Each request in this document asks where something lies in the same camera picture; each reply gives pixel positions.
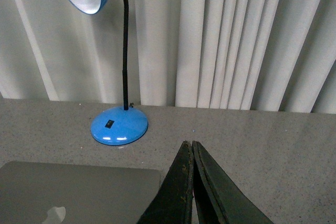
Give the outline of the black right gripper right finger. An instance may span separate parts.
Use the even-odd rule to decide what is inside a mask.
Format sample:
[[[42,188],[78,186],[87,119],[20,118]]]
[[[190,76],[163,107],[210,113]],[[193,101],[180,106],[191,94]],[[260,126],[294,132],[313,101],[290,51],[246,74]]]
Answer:
[[[192,143],[199,223],[272,223],[236,186],[205,147]]]

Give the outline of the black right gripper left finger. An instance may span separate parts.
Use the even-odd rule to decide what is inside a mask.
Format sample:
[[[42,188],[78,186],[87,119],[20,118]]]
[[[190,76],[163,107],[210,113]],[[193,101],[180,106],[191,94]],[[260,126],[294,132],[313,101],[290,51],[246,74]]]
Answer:
[[[194,154],[184,141],[161,187],[138,223],[191,223]]]

